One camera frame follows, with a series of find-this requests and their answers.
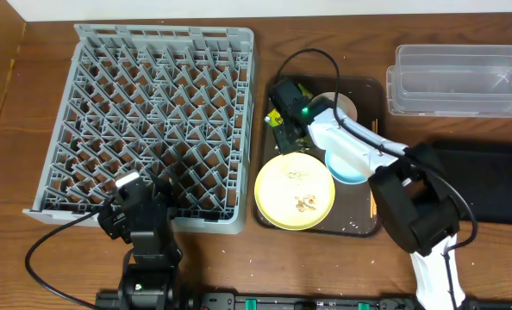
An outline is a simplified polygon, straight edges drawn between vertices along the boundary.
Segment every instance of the black tray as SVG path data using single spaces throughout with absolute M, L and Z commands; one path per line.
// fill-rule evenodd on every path
M 335 78 L 317 75 L 287 74 L 295 82 L 304 85 L 315 96 L 334 91 Z M 378 134 L 384 135 L 384 90 L 383 85 L 367 77 L 341 77 L 340 93 L 348 96 L 358 110 L 358 123 L 371 129 L 372 122 L 378 122 Z M 264 113 L 267 115 L 273 110 L 267 96 L 265 97 Z M 270 159 L 278 155 L 275 150 L 275 139 L 271 128 L 265 124 L 263 139 L 260 145 L 263 155 L 260 157 L 258 171 Z M 308 154 L 324 161 L 325 152 L 312 150 Z M 307 233 L 326 233 L 353 237 L 371 237 L 380 229 L 377 216 L 371 217 L 371 188 L 367 182 L 358 185 L 345 185 L 334 180 L 336 196 L 333 208 L 328 216 L 316 226 L 303 230 Z M 259 211 L 254 202 L 253 216 L 265 228 L 279 229 L 269 222 Z
M 512 145 L 442 140 L 432 146 L 478 221 L 512 224 Z

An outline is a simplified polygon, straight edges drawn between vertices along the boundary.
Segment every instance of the brown tray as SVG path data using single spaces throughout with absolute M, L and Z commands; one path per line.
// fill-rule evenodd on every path
M 295 82 L 304 85 L 315 96 L 329 91 L 334 91 L 335 78 L 317 75 L 287 74 Z M 372 122 L 378 124 L 378 134 L 384 135 L 384 89 L 383 85 L 368 77 L 340 77 L 340 93 L 348 96 L 358 110 L 358 123 L 371 129 Z M 265 98 L 265 115 L 273 110 L 268 98 Z M 263 139 L 260 145 L 263 155 L 260 157 L 258 171 L 270 159 L 279 153 L 275 150 L 275 139 L 272 130 L 265 125 Z M 325 152 L 314 149 L 307 152 L 324 162 Z M 376 215 L 371 217 L 372 197 L 371 188 L 367 182 L 357 185 L 346 185 L 334 180 L 336 196 L 333 208 L 328 216 L 316 226 L 303 230 L 306 233 L 325 233 L 352 237 L 371 237 L 380 229 L 380 221 Z M 253 216 L 256 221 L 265 228 L 280 229 L 268 221 L 259 211 L 254 202 Z

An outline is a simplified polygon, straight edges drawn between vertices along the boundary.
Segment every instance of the plastic dish rack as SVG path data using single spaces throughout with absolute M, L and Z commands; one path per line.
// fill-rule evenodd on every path
M 75 25 L 80 37 L 34 206 L 64 224 L 120 175 L 172 182 L 178 231 L 246 222 L 255 56 L 247 28 Z M 80 225 L 98 226 L 97 217 Z

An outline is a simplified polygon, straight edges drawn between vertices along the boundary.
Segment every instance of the blue bowl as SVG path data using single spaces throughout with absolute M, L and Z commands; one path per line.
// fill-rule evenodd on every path
M 355 185 L 367 181 L 367 178 L 349 163 L 329 151 L 325 152 L 325 165 L 331 175 L 340 183 Z

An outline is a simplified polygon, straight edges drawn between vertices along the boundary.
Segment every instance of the white wall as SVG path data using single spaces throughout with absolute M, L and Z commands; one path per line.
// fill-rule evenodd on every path
M 512 12 L 512 0 L 7 0 L 27 22 Z

